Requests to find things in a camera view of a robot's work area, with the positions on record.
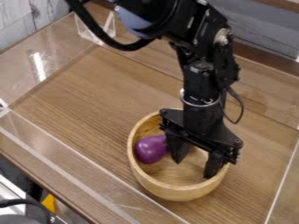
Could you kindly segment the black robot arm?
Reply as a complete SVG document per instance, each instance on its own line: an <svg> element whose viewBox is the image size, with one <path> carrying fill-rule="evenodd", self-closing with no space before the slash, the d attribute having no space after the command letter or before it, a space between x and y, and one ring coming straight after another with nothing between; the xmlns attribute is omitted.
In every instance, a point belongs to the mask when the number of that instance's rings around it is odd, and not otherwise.
<svg viewBox="0 0 299 224"><path fill-rule="evenodd" d="M164 108L164 131L172 160L180 163L189 147L208 152L202 177L236 163L242 141L225 127L230 85L238 80L233 36L226 18L204 0L115 0L125 28L142 39L165 38L176 51L182 72L182 109Z"/></svg>

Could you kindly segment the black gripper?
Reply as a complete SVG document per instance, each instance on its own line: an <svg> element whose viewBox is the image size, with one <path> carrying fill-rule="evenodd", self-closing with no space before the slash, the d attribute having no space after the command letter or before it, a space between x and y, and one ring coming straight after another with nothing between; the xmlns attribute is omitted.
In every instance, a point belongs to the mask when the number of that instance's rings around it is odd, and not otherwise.
<svg viewBox="0 0 299 224"><path fill-rule="evenodd" d="M209 154L202 172L205 179L210 179L226 163L237 162L242 141L224 124L221 102L209 106L182 105L182 109L162 108L158 116L166 148L176 164L184 160L189 145Z"/></svg>

